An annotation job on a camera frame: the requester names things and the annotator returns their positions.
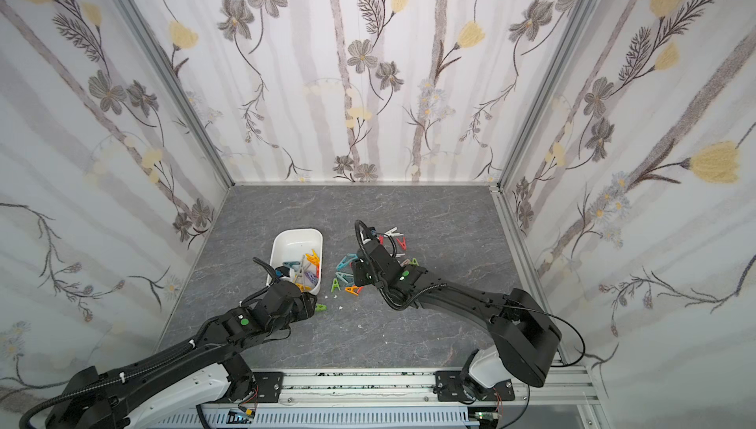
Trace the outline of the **white plastic storage box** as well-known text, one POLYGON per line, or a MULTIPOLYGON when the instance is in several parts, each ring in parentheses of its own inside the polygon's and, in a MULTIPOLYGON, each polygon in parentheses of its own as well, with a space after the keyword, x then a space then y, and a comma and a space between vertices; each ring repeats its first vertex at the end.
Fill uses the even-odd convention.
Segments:
POLYGON ((322 285, 323 245, 323 235, 315 228, 285 230, 274 240, 269 264, 274 269, 285 267, 287 273, 283 276, 279 274, 281 279, 291 281, 303 292, 317 295, 322 285), (305 258, 312 249, 320 257, 319 267, 305 258))

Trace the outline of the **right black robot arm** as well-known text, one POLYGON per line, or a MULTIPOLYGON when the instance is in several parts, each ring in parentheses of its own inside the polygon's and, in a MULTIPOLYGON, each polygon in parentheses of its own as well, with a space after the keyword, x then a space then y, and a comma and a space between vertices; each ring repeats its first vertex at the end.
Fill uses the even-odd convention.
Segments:
POLYGON ((359 251, 352 262, 354 282, 373 285, 395 311, 424 309, 447 313, 486 331, 492 346, 478 349, 458 372, 438 371, 434 393, 439 401, 471 405, 477 401, 512 399, 506 386, 513 380, 541 388, 557 365, 561 344, 558 323, 577 328, 543 310, 525 290, 508 293, 477 290, 443 279, 417 263, 402 264, 396 240, 354 222, 359 251))

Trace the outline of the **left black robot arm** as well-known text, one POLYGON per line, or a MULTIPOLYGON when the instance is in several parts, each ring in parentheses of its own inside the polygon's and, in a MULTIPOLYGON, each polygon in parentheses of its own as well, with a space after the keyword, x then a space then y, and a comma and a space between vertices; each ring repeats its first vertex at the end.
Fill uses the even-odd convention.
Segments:
POLYGON ((104 373, 80 371, 61 395, 28 409, 20 427, 45 412, 47 428, 137 428, 183 407, 257 399, 260 387, 242 354, 313 317, 317 304, 316 295, 266 271, 267 287, 205 321, 194 336, 104 373))

